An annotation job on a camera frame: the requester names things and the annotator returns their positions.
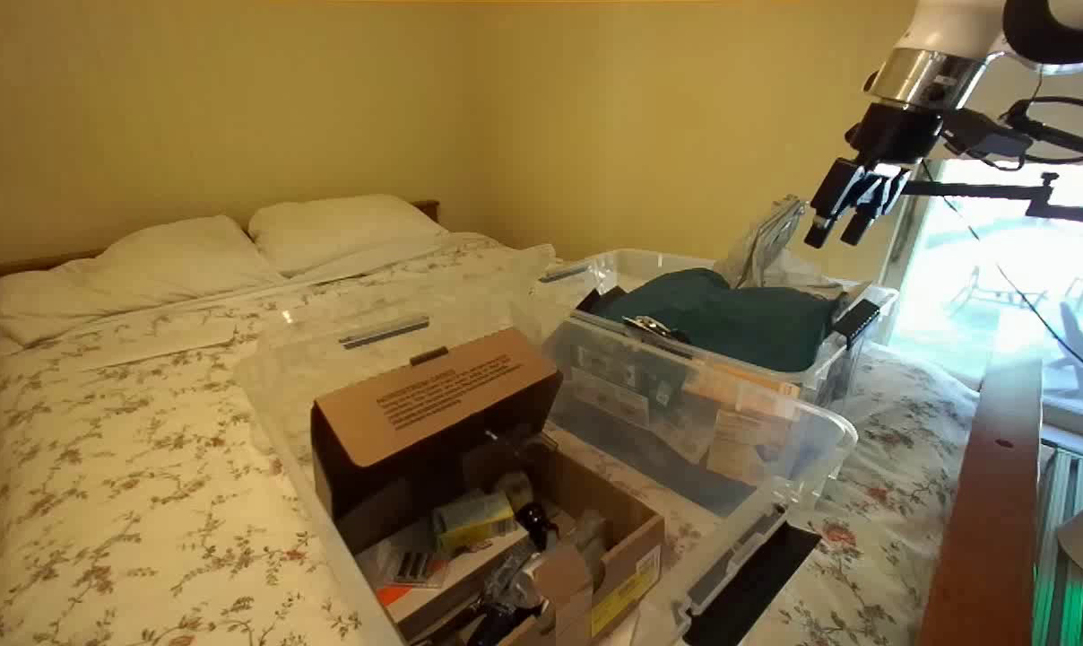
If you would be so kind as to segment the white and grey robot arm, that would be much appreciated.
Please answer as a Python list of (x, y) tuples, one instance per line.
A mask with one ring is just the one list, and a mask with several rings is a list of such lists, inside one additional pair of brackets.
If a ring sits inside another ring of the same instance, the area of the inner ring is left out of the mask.
[(968, 104), (1001, 50), (1033, 68), (1083, 68), (1083, 0), (918, 0), (868, 79), (871, 104), (846, 133), (853, 154), (836, 158), (810, 197), (810, 248), (821, 248), (843, 215), (843, 240), (857, 244), (897, 205), (943, 118)]

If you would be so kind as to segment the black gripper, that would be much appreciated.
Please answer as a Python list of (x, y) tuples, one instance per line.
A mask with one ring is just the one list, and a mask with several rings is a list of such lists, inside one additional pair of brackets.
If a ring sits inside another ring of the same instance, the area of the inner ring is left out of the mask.
[[(857, 126), (846, 129), (846, 144), (864, 165), (893, 162), (914, 165), (936, 144), (940, 118), (932, 111), (904, 111), (893, 104), (871, 104)], [(875, 219), (882, 219), (904, 187), (911, 183), (907, 169), (879, 172), (850, 158), (836, 158), (810, 197), (810, 230), (803, 240), (821, 248), (836, 219), (850, 208), (850, 223), (839, 233), (843, 244), (857, 244)]]

